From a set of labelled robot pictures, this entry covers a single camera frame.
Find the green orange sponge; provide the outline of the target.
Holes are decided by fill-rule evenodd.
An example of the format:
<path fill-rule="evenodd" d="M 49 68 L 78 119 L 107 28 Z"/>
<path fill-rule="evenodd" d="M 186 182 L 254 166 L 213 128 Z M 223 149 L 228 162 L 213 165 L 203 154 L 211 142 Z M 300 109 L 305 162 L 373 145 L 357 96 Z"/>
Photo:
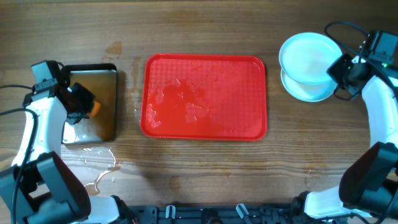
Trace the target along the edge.
<path fill-rule="evenodd" d="M 93 107 L 90 112 L 87 112 L 87 115 L 91 118 L 94 117 L 95 115 L 98 114 L 99 110 L 101 108 L 101 104 L 98 103 L 97 101 L 94 101 Z"/>

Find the white plate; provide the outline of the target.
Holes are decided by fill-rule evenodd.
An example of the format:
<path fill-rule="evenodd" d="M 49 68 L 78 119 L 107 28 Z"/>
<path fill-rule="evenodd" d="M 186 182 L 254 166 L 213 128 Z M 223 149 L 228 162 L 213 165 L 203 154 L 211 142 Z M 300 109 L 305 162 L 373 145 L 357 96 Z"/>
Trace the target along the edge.
<path fill-rule="evenodd" d="M 316 85 L 299 83 L 290 78 L 283 70 L 280 71 L 280 80 L 283 87 L 290 95 L 300 101 L 309 103 L 319 102 L 329 98 L 337 86 L 333 81 Z"/>
<path fill-rule="evenodd" d="M 307 85 L 331 81 L 328 68 L 342 56 L 339 46 L 329 37 L 303 32 L 288 38 L 279 51 L 279 63 L 293 80 Z"/>

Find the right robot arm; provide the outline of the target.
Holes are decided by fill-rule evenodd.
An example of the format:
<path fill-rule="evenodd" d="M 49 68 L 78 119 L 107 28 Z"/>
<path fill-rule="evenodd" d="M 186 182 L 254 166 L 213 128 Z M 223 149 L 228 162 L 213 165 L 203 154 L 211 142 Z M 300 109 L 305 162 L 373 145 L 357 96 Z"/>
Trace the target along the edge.
<path fill-rule="evenodd" d="M 303 192 L 285 214 L 289 223 L 363 223 L 397 219 L 397 70 L 384 58 L 341 56 L 327 71 L 339 86 L 361 95 L 368 111 L 369 149 L 343 174 L 336 187 Z"/>

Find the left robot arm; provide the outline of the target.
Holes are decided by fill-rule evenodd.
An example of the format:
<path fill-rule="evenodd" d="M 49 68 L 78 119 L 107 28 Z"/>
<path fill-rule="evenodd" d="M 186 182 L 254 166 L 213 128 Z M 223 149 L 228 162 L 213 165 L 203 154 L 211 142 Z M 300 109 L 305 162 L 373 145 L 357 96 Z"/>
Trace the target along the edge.
<path fill-rule="evenodd" d="M 1 198 L 12 223 L 137 223 L 119 197 L 89 196 L 60 157 L 65 122 L 89 118 L 95 107 L 95 95 L 79 83 L 36 84 L 26 95 L 21 147 L 1 172 Z"/>

